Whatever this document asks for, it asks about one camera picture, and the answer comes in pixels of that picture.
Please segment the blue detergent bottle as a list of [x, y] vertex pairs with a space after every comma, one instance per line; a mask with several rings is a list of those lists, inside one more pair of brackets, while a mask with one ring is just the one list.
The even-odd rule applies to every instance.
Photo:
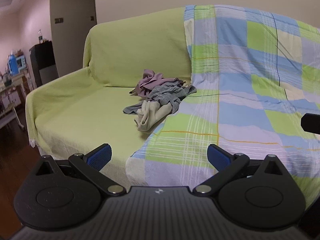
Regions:
[[17, 75], [19, 73], [16, 57], [14, 54], [10, 54], [8, 57], [9, 73], [11, 76]]

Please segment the plaid patchwork bedsheet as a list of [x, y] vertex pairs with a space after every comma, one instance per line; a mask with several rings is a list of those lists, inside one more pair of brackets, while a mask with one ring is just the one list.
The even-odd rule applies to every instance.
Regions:
[[126, 162], [133, 185], [189, 186], [216, 174], [207, 147], [252, 159], [275, 154], [303, 192], [319, 197], [319, 136], [303, 131], [319, 113], [319, 29], [227, 5], [189, 5], [184, 29], [196, 93]]

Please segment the green sofa cover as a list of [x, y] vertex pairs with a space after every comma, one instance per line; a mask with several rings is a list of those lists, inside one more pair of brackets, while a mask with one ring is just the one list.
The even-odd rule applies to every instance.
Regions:
[[41, 154], [67, 159], [107, 143], [112, 159], [102, 172], [126, 188], [125, 166], [147, 134], [123, 109], [145, 69], [190, 81], [184, 8], [95, 25], [84, 47], [83, 67], [33, 90], [26, 98], [29, 143]]

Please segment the black cabinet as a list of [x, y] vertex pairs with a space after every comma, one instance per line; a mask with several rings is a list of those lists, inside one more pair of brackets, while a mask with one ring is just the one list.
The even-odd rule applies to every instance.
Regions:
[[58, 72], [52, 41], [36, 44], [29, 49], [36, 87], [57, 79]]

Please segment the beige crumpled garment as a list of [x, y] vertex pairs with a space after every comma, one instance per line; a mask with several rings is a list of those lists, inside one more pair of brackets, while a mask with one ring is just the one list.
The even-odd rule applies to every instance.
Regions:
[[147, 132], [163, 120], [172, 111], [171, 103], [162, 105], [157, 101], [143, 101], [142, 106], [137, 110], [135, 123], [140, 132]]

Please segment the light blue microwave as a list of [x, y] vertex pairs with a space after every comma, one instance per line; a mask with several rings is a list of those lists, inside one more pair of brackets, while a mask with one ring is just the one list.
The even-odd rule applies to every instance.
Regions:
[[19, 71], [21, 71], [24, 68], [27, 68], [27, 63], [24, 55], [16, 57], [16, 62]]

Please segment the white side table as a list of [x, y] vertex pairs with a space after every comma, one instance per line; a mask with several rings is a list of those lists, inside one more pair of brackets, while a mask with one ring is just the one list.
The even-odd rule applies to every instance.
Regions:
[[1, 128], [15, 120], [20, 129], [25, 130], [16, 107], [25, 103], [25, 98], [30, 92], [28, 74], [27, 70], [23, 70], [16, 75], [1, 75]]

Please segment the mauve crumpled garment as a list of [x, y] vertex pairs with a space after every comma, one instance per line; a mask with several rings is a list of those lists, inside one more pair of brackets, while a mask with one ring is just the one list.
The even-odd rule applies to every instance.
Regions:
[[180, 87], [185, 84], [185, 81], [178, 77], [165, 78], [162, 73], [155, 73], [153, 70], [144, 69], [143, 78], [139, 80], [136, 87], [129, 94], [136, 94], [141, 98], [146, 98], [156, 86], [163, 85], [166, 82], [178, 82]]

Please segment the grey knit trousers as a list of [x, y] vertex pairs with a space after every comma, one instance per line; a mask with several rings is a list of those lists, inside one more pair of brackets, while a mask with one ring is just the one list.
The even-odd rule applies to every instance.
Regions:
[[155, 101], [164, 106], [168, 103], [171, 104], [171, 113], [174, 114], [178, 111], [181, 101], [189, 94], [196, 93], [196, 87], [193, 85], [180, 86], [173, 82], [166, 82], [162, 85], [156, 86], [148, 94], [146, 99], [143, 99], [139, 103], [131, 106], [127, 106], [123, 109], [125, 114], [136, 114], [138, 109], [142, 107], [144, 101]]

